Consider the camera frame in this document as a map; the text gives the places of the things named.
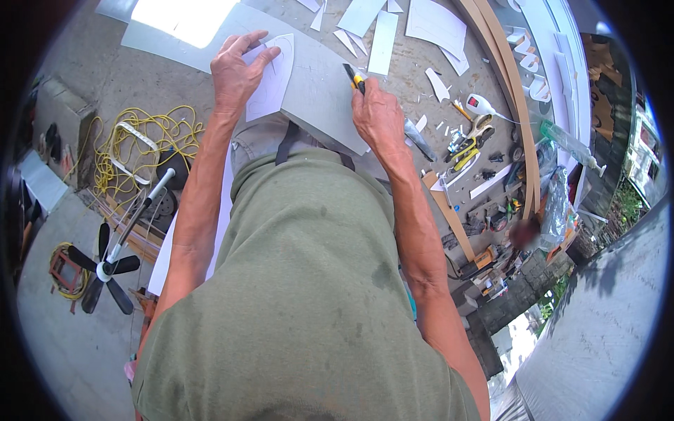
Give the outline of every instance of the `black wheel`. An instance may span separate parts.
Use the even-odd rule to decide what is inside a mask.
[[[524,149],[522,149],[522,146],[515,145],[510,148],[510,160],[512,162],[524,161]]]

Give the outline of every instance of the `stone wall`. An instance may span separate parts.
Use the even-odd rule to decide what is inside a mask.
[[[507,326],[535,304],[573,266],[574,262],[566,253],[561,253],[546,266],[545,255],[540,250],[535,251],[522,265],[517,279],[508,284],[508,291],[477,311],[489,335]]]

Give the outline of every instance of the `white paper template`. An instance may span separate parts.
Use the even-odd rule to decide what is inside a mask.
[[[281,48],[281,53],[274,59],[273,64],[266,65],[262,81],[246,102],[246,121],[264,117],[281,109],[290,73],[293,71],[295,36],[293,34],[277,36],[245,53],[241,58],[247,65],[251,65],[262,51],[273,46]]]
[[[388,67],[391,64],[391,54],[393,53],[393,42],[396,40],[397,27],[398,15],[383,10],[379,11],[367,71],[384,76],[388,75]]]
[[[405,35],[432,42],[461,57],[466,24],[431,0],[410,0]]]
[[[361,38],[372,25],[386,0],[353,0],[346,8],[337,28],[342,28]]]

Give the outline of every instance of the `brown wooden strip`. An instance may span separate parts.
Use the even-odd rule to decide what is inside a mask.
[[[426,186],[426,188],[428,188],[428,190],[431,192],[431,196],[433,196],[435,202],[437,203],[437,206],[440,208],[440,211],[445,216],[445,219],[449,223],[452,232],[454,232],[454,235],[456,235],[456,239],[459,241],[459,245],[461,246],[461,249],[464,251],[464,254],[466,255],[468,261],[471,262],[475,260],[475,252],[472,250],[472,246],[470,245],[470,241],[468,240],[466,231],[464,231],[463,229],[463,225],[461,225],[459,215],[456,214],[454,209],[450,208],[450,204],[447,203],[447,197],[445,196],[445,193],[443,191],[431,190],[431,187],[437,181],[437,175],[435,175],[435,173],[431,171],[424,176],[422,181]]]

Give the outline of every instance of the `man's right hand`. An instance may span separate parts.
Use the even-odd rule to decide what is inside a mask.
[[[372,148],[384,168],[390,158],[411,157],[404,142],[405,116],[398,99],[381,90],[374,77],[365,80],[365,95],[358,89],[353,90],[351,107],[358,134]]]

